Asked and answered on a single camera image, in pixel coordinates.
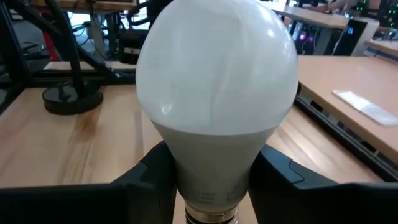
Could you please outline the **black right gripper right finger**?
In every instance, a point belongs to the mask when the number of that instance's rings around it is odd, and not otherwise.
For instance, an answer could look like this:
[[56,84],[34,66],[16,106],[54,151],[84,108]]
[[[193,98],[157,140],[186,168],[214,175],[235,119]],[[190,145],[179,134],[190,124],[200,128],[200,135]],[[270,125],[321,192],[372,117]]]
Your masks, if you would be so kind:
[[339,184],[268,145],[249,196],[259,224],[398,224],[398,183]]

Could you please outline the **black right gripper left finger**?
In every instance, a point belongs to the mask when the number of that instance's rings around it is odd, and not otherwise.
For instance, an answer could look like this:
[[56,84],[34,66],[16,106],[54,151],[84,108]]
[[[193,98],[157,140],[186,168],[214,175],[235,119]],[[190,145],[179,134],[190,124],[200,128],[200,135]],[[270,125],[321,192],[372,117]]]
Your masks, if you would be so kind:
[[0,189],[0,224],[172,224],[176,191],[162,141],[108,184]]

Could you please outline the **black gooseneck desk lamp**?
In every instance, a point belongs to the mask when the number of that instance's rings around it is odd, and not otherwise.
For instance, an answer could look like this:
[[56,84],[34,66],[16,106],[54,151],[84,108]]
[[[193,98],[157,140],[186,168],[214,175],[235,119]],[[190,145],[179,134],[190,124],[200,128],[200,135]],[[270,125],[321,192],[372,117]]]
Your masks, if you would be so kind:
[[85,113],[103,102],[101,87],[96,83],[84,81],[72,29],[56,0],[45,0],[45,3],[59,23],[61,35],[67,45],[72,80],[44,90],[44,107],[48,112],[57,115]]

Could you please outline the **light wooden desk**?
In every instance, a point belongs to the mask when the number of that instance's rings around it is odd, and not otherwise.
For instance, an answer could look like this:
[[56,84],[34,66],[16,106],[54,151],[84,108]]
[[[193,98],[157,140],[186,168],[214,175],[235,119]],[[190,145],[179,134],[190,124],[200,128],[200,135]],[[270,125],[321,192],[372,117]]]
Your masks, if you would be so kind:
[[398,40],[367,40],[365,46],[398,57]]
[[301,55],[298,78],[311,99],[398,164],[398,126],[377,124],[332,93],[352,91],[398,117],[398,62],[377,57]]
[[338,14],[324,14],[299,7],[271,7],[271,9],[281,16],[289,17],[309,24],[332,29],[344,29],[349,21],[345,16]]

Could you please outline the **black and white computer tower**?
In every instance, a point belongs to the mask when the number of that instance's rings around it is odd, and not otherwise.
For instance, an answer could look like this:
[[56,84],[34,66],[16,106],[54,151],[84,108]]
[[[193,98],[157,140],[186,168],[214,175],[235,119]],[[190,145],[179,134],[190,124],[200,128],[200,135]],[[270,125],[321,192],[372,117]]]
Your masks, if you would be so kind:
[[372,39],[378,27],[378,20],[367,17],[351,18],[341,33],[333,50],[333,56],[363,56],[365,41]]

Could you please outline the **person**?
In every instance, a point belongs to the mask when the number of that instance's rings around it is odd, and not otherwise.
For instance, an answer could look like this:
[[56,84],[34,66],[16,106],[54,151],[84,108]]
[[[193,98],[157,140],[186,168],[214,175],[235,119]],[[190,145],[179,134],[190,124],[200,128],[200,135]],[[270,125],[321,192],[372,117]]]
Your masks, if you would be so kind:
[[353,6],[357,4],[358,0],[335,0],[333,2],[329,2],[322,6],[317,7],[308,7],[307,9],[316,11],[316,12],[327,12],[339,10],[340,13],[344,14],[346,11],[350,10]]

